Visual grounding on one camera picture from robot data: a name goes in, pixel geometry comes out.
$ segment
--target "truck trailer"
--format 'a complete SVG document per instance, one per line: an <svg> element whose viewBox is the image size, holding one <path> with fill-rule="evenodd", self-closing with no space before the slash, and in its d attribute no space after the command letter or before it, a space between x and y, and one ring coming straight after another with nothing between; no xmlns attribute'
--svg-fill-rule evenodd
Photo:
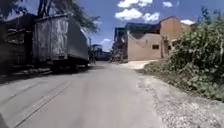
<svg viewBox="0 0 224 128"><path fill-rule="evenodd" d="M32 42L35 64L47 65L52 70L88 66L87 38L70 15L36 20Z"/></svg>

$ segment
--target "utility pole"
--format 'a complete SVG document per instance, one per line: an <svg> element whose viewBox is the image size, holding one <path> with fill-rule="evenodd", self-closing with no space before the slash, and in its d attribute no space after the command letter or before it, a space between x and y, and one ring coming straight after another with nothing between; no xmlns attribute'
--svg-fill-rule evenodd
<svg viewBox="0 0 224 128"><path fill-rule="evenodd" d="M89 37L89 48L90 48L90 51L92 51L92 39L91 39L91 37Z"/></svg>

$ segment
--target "grass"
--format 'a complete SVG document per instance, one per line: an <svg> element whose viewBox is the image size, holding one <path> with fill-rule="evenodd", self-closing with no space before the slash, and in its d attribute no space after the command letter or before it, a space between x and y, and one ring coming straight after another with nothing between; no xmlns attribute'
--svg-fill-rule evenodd
<svg viewBox="0 0 224 128"><path fill-rule="evenodd" d="M201 96L224 102L224 86L211 82L211 78L202 73L194 73L189 67L171 70L167 60L147 64L138 72L153 75L191 95Z"/></svg>

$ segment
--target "window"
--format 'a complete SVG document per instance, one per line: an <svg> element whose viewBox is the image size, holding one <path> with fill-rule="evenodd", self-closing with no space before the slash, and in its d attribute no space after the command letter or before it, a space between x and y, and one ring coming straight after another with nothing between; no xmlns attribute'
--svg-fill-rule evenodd
<svg viewBox="0 0 224 128"><path fill-rule="evenodd" d="M157 44L152 45L152 49L159 49L159 45Z"/></svg>
<svg viewBox="0 0 224 128"><path fill-rule="evenodd" d="M171 46L170 45L168 46L168 50L171 50Z"/></svg>

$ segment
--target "metal structure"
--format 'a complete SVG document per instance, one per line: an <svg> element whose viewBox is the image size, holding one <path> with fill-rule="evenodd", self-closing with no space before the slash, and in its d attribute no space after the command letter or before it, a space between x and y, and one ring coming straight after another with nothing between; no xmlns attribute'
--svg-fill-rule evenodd
<svg viewBox="0 0 224 128"><path fill-rule="evenodd" d="M33 58L51 64L68 63L67 60L74 64L88 63L87 39L76 20L69 15L37 20L33 32Z"/></svg>

